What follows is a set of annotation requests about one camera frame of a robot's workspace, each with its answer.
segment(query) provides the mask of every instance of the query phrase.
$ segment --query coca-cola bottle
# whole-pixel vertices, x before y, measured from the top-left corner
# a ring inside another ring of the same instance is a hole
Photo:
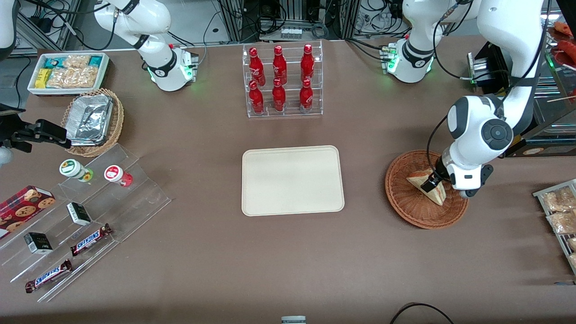
[[[264,65],[262,60],[258,57],[258,50],[252,47],[248,50],[250,53],[250,74],[252,79],[258,83],[258,86],[264,86],[266,84],[266,78],[264,77]]]
[[[274,79],[274,89],[272,89],[272,97],[274,98],[274,109],[278,112],[283,112],[286,107],[286,91],[282,86],[280,78]]]
[[[264,97],[262,96],[262,92],[258,89],[256,81],[250,80],[248,85],[250,86],[248,96],[250,97],[252,110],[254,110],[254,114],[261,115],[264,113]]]
[[[302,82],[302,89],[300,89],[300,112],[307,114],[312,110],[312,96],[314,92],[310,88],[310,79],[305,79]]]
[[[300,69],[302,73],[300,74],[300,79],[302,82],[307,78],[312,80],[314,76],[314,57],[312,56],[312,45],[304,45],[304,55],[300,61]]]
[[[282,54],[282,46],[274,46],[274,61],[272,62],[274,68],[274,77],[279,78],[280,82],[284,85],[288,82],[288,70],[286,67],[286,58]]]

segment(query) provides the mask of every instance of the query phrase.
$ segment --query brown wicker basket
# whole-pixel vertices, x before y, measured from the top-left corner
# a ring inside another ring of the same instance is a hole
[[[433,163],[439,157],[440,154],[430,152]],[[400,155],[386,172],[386,195],[394,210],[409,223],[426,229],[446,228],[462,218],[468,208],[468,199],[462,198],[451,184],[444,182],[446,200],[438,206],[406,180],[409,174],[429,168],[425,150]]]
[[[118,99],[118,97],[108,89],[98,89],[95,91],[90,91],[81,94],[81,96],[95,96],[95,95],[108,95],[112,97],[114,100],[114,106],[112,107],[112,116],[110,117],[110,126],[108,126],[108,139],[106,142],[101,146],[72,146],[70,149],[66,151],[72,153],[74,155],[80,155],[83,157],[95,157],[104,152],[106,152],[109,148],[111,148],[116,142],[118,142],[118,138],[120,137],[120,133],[122,132],[122,123],[124,122],[124,108],[122,107],[122,103]],[[64,127],[66,125],[66,121],[68,120],[68,114],[70,113],[70,108],[72,107],[72,101],[68,105],[68,109],[64,113],[64,118],[62,118],[62,122],[60,125]]]

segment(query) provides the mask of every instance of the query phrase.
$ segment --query red cookie box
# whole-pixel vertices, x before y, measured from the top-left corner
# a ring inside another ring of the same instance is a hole
[[[56,200],[51,192],[27,186],[0,204],[0,239],[36,216]]]

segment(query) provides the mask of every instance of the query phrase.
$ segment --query acrylic bottle rack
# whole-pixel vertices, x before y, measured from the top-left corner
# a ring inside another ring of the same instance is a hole
[[[314,76],[311,79],[311,89],[314,92],[312,97],[312,109],[309,113],[303,114],[300,111],[300,89],[302,89],[302,80],[300,79],[300,61],[304,54],[304,45],[312,45],[312,56],[314,56]],[[284,57],[286,58],[288,82],[284,85],[286,90],[286,108],[283,112],[278,112],[274,109],[274,102],[272,99],[272,89],[274,88],[274,70],[272,69],[272,62],[274,60],[274,46],[272,44],[254,44],[245,45],[242,49],[242,69],[244,71],[244,91],[246,93],[246,107],[248,117],[265,118],[265,117],[306,117],[310,115],[322,115],[324,112],[324,98],[323,98],[323,52],[322,42],[287,42],[281,43]],[[264,65],[264,76],[266,77],[266,84],[260,87],[262,95],[264,96],[264,114],[256,115],[250,104],[250,97],[248,93],[250,88],[248,83],[252,79],[250,74],[250,55],[248,50],[251,47],[256,47],[258,56]]]
[[[0,241],[3,278],[9,278],[10,282],[20,286],[22,295],[30,295],[38,302],[48,302],[170,203],[171,199],[148,178],[137,161],[137,157],[116,144],[86,165],[94,171],[92,180],[82,183],[68,178],[55,186],[51,192],[56,203]],[[112,164],[121,166],[133,176],[130,186],[121,187],[104,179],[104,170]],[[88,226],[72,222],[66,209],[71,201],[86,208],[92,219]],[[106,223],[113,232],[72,257],[70,247]],[[27,232],[46,234],[53,251],[46,255],[32,254],[23,238]],[[42,276],[66,259],[72,263],[74,270],[71,273],[57,277],[33,293],[25,293],[26,282]]]

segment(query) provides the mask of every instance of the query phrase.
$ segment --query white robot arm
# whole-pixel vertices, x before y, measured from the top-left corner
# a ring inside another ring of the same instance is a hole
[[[138,50],[160,89],[175,91],[194,80],[196,66],[191,54],[171,48],[160,35],[171,24],[165,5],[156,0],[108,0],[98,1],[94,8],[108,3],[111,6],[94,13],[96,21]]]
[[[483,0],[480,4],[480,33],[510,53],[511,82],[515,86],[504,100],[493,95],[464,96],[448,112],[454,143],[444,150],[436,168],[465,197],[473,196],[492,172],[491,166],[483,165],[502,154],[513,136],[524,131],[532,119],[543,34],[542,3],[543,0]]]
[[[16,15],[19,9],[18,1],[0,1],[0,61],[7,58],[16,45]]]
[[[389,48],[395,53],[389,55],[392,61],[386,71],[406,83],[415,83],[424,78],[430,70],[434,46],[442,39],[442,28],[435,28],[442,22],[458,22],[476,18],[481,0],[404,0],[402,12],[412,25],[410,37],[391,43]],[[455,7],[449,16],[447,10]]]

